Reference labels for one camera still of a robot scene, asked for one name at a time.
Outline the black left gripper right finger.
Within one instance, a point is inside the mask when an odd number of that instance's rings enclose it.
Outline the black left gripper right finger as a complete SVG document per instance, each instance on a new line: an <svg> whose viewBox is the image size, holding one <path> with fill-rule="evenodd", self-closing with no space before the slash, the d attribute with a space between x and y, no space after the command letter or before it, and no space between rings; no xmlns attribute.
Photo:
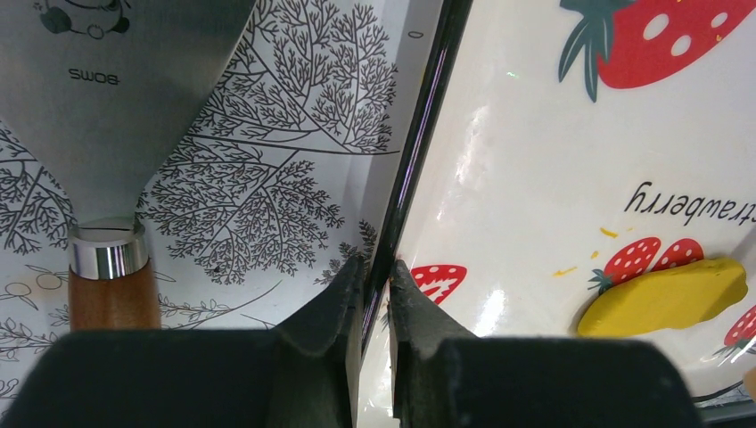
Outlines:
<svg viewBox="0 0 756 428"><path fill-rule="evenodd" d="M628 340L478 337L390 274L393 415L404 427L699 427L677 369Z"/></svg>

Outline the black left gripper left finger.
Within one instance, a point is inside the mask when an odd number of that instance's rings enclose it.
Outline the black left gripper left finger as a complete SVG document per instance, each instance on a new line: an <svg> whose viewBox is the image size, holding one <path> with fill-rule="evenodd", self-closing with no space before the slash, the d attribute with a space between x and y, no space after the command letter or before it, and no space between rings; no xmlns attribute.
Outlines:
<svg viewBox="0 0 756 428"><path fill-rule="evenodd" d="M269 330L71 333L4 427L352 427L364 261Z"/></svg>

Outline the yellow dough piece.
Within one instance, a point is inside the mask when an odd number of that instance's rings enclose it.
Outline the yellow dough piece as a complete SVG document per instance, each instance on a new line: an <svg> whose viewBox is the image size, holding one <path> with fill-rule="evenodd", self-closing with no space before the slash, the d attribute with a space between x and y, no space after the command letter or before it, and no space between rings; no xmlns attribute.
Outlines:
<svg viewBox="0 0 756 428"><path fill-rule="evenodd" d="M642 274L600 294L577 325L581 337L625 338L712 320L748 293L744 266L704 259Z"/></svg>

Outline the strawberry print rectangular tray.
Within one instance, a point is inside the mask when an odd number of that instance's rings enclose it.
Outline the strawberry print rectangular tray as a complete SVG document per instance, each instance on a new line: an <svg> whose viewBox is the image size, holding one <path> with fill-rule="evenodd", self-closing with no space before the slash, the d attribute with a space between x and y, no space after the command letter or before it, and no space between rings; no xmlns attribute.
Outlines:
<svg viewBox="0 0 756 428"><path fill-rule="evenodd" d="M479 336L574 337L602 292L732 258L749 291L645 339L752 427L755 4L446 1L371 280L358 423L396 427L388 274Z"/></svg>

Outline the wooden dough roller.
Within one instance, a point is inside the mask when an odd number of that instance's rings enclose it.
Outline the wooden dough roller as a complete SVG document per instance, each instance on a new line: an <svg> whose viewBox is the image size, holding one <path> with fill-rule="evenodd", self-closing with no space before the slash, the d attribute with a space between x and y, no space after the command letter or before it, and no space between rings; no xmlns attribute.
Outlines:
<svg viewBox="0 0 756 428"><path fill-rule="evenodd" d="M753 402L756 402L756 367L753 367L744 374L743 387L749 398Z"/></svg>

